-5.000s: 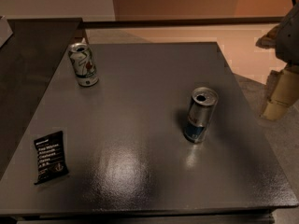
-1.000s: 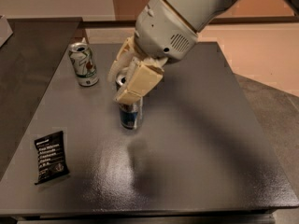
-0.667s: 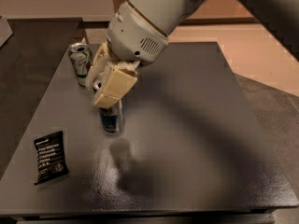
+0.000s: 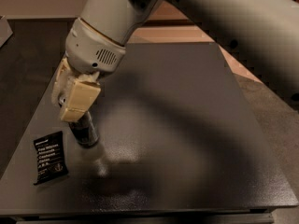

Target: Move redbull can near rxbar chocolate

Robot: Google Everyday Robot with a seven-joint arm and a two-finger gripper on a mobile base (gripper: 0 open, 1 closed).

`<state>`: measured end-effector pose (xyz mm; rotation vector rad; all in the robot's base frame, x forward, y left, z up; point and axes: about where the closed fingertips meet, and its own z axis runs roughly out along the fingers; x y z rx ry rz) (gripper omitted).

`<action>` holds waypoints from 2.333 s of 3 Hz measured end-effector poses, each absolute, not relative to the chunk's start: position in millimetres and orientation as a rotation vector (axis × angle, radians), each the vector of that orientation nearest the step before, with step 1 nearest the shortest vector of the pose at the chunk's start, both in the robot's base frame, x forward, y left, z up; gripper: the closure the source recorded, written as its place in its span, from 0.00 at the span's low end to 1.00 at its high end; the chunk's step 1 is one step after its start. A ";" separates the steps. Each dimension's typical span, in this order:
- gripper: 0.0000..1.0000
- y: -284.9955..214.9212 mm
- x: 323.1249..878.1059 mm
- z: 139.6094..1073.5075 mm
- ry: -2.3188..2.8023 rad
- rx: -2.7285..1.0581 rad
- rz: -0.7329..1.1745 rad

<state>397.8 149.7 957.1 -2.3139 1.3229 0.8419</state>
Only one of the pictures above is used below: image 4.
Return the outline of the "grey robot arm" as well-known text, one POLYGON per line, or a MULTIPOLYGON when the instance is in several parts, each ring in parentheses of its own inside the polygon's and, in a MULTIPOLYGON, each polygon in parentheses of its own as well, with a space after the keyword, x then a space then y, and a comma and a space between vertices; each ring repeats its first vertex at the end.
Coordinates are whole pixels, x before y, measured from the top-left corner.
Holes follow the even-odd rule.
POLYGON ((76 122, 115 72, 132 33, 167 2, 260 78, 299 106, 299 6, 293 0, 87 0, 65 41, 51 100, 76 122))

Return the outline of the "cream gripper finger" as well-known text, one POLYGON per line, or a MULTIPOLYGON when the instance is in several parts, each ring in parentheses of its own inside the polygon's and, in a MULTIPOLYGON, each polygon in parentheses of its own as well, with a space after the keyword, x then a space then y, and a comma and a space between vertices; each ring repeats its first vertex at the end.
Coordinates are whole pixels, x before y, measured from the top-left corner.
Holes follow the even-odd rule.
POLYGON ((77 122, 92 106, 100 91, 98 83, 73 79, 64 93, 65 102, 60 110, 60 120, 77 122))
POLYGON ((63 57, 58 65, 55 75, 51 102, 59 107, 65 106, 67 95, 71 89, 71 83, 78 72, 69 64, 66 57, 63 57))

